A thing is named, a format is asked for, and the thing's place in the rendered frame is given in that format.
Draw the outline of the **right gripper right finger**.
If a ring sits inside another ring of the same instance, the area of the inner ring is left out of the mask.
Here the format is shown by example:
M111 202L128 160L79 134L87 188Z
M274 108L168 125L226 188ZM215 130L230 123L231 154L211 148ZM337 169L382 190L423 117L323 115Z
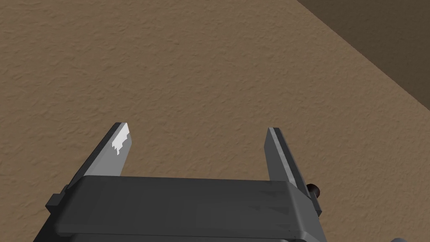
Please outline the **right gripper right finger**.
M280 128L269 127L264 143L267 170L271 181L286 181L310 197L298 165Z

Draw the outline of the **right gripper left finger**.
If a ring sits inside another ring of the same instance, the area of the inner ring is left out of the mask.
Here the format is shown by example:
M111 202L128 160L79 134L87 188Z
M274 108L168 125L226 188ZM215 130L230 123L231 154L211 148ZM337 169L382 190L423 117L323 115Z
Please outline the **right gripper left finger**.
M128 124L117 122L109 129L68 184L70 189L84 176L119 176L132 144Z

